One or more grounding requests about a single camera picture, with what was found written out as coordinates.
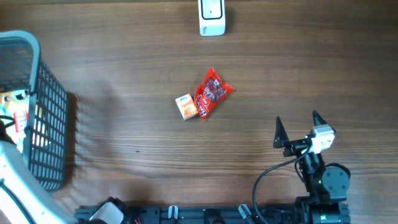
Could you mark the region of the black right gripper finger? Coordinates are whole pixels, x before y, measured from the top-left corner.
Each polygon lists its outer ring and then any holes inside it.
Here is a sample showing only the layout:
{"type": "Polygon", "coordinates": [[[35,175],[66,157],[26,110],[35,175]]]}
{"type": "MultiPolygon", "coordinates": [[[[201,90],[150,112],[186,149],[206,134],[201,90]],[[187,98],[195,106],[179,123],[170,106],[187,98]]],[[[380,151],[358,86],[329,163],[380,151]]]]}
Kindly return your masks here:
{"type": "Polygon", "coordinates": [[[276,117],[276,123],[275,123],[275,136],[274,136],[273,147],[282,148],[286,147],[288,144],[289,144],[288,135],[285,131],[285,128],[282,124],[280,117],[278,116],[276,117]]]}
{"type": "Polygon", "coordinates": [[[312,111],[312,116],[313,116],[313,123],[314,123],[314,126],[320,126],[320,125],[328,124],[328,123],[320,116],[320,114],[319,114],[316,110],[313,110],[313,111],[312,111]]]}

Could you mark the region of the red candy bag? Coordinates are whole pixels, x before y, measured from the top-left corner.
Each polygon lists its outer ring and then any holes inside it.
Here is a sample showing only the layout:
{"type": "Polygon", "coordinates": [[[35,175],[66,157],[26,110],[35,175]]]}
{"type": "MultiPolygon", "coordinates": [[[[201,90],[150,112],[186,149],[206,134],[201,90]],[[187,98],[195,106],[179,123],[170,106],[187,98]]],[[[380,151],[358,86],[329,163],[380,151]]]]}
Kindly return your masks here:
{"type": "Polygon", "coordinates": [[[194,103],[200,118],[207,119],[213,109],[233,91],[234,88],[223,82],[214,68],[210,67],[205,79],[198,86],[194,97],[194,103]]]}

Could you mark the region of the yellow snack bag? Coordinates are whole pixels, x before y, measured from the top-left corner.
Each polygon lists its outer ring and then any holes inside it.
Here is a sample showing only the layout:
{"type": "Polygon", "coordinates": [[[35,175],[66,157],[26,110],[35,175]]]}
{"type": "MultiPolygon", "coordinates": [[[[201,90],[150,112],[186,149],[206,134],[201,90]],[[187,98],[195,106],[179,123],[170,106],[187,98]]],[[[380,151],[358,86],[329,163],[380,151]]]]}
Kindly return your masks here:
{"type": "Polygon", "coordinates": [[[15,123],[6,128],[7,134],[23,152],[24,132],[29,117],[29,91],[15,90],[1,93],[1,115],[11,117],[15,123]]]}

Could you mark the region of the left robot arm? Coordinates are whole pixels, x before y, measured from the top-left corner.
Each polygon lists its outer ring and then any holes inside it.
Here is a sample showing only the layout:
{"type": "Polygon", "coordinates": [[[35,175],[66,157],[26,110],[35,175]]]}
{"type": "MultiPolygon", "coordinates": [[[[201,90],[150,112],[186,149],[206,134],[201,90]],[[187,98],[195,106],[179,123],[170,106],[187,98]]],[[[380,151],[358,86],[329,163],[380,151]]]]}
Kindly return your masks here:
{"type": "Polygon", "coordinates": [[[122,223],[125,214],[105,202],[87,220],[71,216],[43,189],[6,132],[15,121],[1,116],[1,211],[11,223],[122,223]]]}

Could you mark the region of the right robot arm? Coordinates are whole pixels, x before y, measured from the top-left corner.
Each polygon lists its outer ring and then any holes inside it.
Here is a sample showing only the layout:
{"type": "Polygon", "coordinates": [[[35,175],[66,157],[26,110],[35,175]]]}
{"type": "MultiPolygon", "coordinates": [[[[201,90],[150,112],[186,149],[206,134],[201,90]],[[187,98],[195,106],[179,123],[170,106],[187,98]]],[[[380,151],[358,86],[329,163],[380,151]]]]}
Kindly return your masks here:
{"type": "Polygon", "coordinates": [[[349,223],[348,207],[343,205],[351,172],[338,163],[326,164],[322,152],[331,148],[336,131],[317,111],[312,112],[313,128],[303,139],[290,140],[282,121],[276,118],[274,148],[284,157],[294,157],[295,170],[307,191],[291,205],[278,207],[284,223],[349,223]]]}

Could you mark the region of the white barcode scanner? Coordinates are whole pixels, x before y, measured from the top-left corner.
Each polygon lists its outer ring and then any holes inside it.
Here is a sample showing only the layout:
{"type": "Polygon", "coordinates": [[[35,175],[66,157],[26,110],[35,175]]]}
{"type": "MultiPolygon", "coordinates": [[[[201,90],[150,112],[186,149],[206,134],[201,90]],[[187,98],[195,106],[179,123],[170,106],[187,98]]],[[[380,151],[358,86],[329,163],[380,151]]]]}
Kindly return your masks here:
{"type": "Polygon", "coordinates": [[[226,30],[224,0],[198,0],[200,35],[220,36],[226,30]]]}

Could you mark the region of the orange tissue pack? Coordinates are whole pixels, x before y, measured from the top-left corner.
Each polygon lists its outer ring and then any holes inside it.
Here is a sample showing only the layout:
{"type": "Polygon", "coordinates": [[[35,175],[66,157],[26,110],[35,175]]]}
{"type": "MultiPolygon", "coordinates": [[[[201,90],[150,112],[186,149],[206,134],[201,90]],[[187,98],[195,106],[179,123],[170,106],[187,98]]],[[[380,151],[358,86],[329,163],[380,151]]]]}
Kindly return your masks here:
{"type": "Polygon", "coordinates": [[[175,102],[184,120],[190,119],[198,115],[198,110],[191,94],[188,93],[179,98],[176,98],[175,102]]]}

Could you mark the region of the grey plastic mesh basket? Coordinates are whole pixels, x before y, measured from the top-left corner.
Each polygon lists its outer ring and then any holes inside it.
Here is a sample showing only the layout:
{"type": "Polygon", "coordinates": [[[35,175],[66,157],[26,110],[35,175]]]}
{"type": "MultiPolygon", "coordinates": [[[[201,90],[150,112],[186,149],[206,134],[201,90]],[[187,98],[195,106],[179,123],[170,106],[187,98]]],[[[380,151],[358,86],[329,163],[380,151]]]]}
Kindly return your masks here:
{"type": "Polygon", "coordinates": [[[42,60],[39,41],[31,33],[1,33],[1,93],[28,90],[29,117],[22,158],[48,192],[65,182],[68,96],[42,60]]]}

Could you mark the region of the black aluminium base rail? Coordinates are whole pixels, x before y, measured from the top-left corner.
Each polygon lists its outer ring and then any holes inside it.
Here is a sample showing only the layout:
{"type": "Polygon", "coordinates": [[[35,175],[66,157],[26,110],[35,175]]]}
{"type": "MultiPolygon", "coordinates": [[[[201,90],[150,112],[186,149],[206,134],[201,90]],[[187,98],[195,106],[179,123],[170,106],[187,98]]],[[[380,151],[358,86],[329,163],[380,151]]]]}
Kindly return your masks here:
{"type": "MultiPolygon", "coordinates": [[[[299,212],[292,204],[270,205],[266,208],[268,213],[264,218],[268,223],[294,224],[303,223],[299,212]]],[[[168,208],[152,207],[128,207],[127,219],[129,223],[141,224],[206,224],[216,219],[225,224],[249,223],[236,207],[180,207],[177,218],[169,217],[168,208]]],[[[351,217],[346,204],[342,205],[338,215],[329,208],[314,209],[308,216],[309,223],[339,223],[350,224],[351,217]]]]}

